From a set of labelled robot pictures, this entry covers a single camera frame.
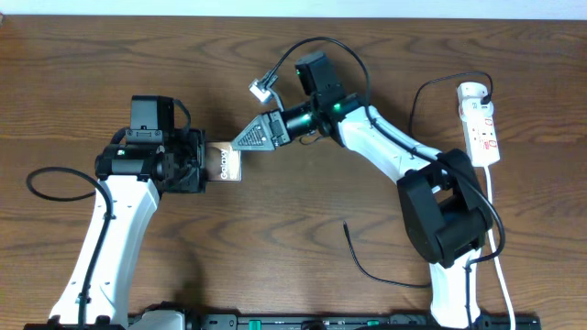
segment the white wall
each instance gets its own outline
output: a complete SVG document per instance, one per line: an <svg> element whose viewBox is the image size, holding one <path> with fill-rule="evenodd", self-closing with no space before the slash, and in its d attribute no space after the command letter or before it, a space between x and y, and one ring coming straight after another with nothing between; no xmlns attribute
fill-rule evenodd
<svg viewBox="0 0 587 330"><path fill-rule="evenodd" d="M587 0L0 0L51 15L587 19Z"/></svg>

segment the green connector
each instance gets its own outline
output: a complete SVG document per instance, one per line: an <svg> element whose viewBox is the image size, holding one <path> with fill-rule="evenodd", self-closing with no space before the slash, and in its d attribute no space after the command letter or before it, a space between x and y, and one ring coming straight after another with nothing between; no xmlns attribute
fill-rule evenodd
<svg viewBox="0 0 587 330"><path fill-rule="evenodd" d="M249 330L260 330L260 321L249 321Z"/></svg>

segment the robotic arm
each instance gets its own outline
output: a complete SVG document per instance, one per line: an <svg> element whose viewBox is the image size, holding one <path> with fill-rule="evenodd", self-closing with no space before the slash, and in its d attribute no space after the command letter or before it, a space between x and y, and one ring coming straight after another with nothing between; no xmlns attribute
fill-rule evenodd
<svg viewBox="0 0 587 330"><path fill-rule="evenodd" d="M443 154L424 146L385 121L372 105L366 110L360 96L346 95L324 52L304 56L295 68L309 101L289 110L258 115L233 141L233 148L272 151L318 130L341 147L367 158L398 186L406 233L430 263L433 316L442 326L467 327L463 268L467 261L480 256L484 235L493 220L487 206L459 178L413 153L449 165L480 189L469 158L457 149ZM250 86L256 95L263 95L260 88L257 81ZM452 190L452 195L438 203L434 193L440 190ZM471 267L472 283L474 269L475 265ZM475 320L480 309L474 284L470 286L470 298L471 319Z"/></svg>
<svg viewBox="0 0 587 330"><path fill-rule="evenodd" d="M421 314L393 314L389 318L198 315L169 305L148 310L130 323L128 293L142 238L161 195L203 193L206 182L212 181L207 175L210 170L205 161L205 133L190 128L189 113L181 102L161 96L133 96L131 125L122 131L127 137L126 145L119 144L123 135L118 135L95 163L97 184L105 189L112 203L113 217L95 271L90 273L89 293L80 292L84 291L86 270L105 223L106 201L101 194L96 195L94 215L75 270L49 321L27 324L25 329L184 330L205 326L207 330L261 330L267 325L274 330L369 330L380 323L383 329L440 329L467 327L468 312L472 320L482 320L484 328L507 328L499 325L503 318L480 316L474 264L470 276L473 285L469 292L465 289L463 268L480 256L484 234L493 224L488 206L471 190L480 187L467 155L456 149L441 153L424 146L385 121L375 107L365 108L359 95L345 93L323 52L303 57L296 69L309 100L287 110L278 102L280 109L255 117L232 141L232 148L273 151L319 131L341 147L358 152L385 173L398 187L406 233L430 264L434 293L431 313L436 323ZM279 97L267 87L255 81L250 90L261 100ZM183 129L173 125L176 105L188 116ZM221 167L216 172L223 172L223 161L216 161ZM448 167L458 171L459 177L443 170ZM440 190L452 191L452 195L438 203L434 193ZM469 308L467 297L471 299ZM78 311L83 311L79 323ZM536 318L518 320L524 322L524 329L540 328Z"/></svg>

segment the power strip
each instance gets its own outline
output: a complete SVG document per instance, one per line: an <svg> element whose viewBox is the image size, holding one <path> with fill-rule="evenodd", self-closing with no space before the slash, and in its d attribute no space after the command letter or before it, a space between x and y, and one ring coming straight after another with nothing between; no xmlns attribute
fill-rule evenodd
<svg viewBox="0 0 587 330"><path fill-rule="evenodd" d="M467 154L474 167L489 166L500 159L493 125L493 103L482 104L485 95L487 88L478 82L464 82L457 88Z"/></svg>

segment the wood grain surface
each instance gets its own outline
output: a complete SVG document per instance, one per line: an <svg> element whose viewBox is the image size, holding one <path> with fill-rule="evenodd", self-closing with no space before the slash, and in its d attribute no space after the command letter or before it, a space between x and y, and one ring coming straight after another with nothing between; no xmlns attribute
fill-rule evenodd
<svg viewBox="0 0 587 330"><path fill-rule="evenodd" d="M493 76L502 152L495 205L507 228L502 263L514 307L538 314L545 329L587 328L586 23L91 16L10 16L0 28L0 327L46 320L92 212L92 200L34 197L25 187L30 171L93 173L95 156L128 125L133 94L179 98L194 127L232 139L269 109L249 93L250 81L316 35L361 55L373 103L401 129L420 84L470 70ZM287 105L305 99L294 61L312 50L327 52L347 90L363 91L353 59L316 43L280 71L276 88ZM425 90L420 140L464 147L461 82ZM131 312L163 300L244 314L429 308L430 291L369 280L350 258L343 220L368 271L429 279L396 188L367 160L325 140L246 154L243 172L241 183L211 183L203 195L163 197L143 241ZM59 175L38 183L47 193L89 189ZM478 295L487 311L505 311L491 263L480 266Z"/></svg>

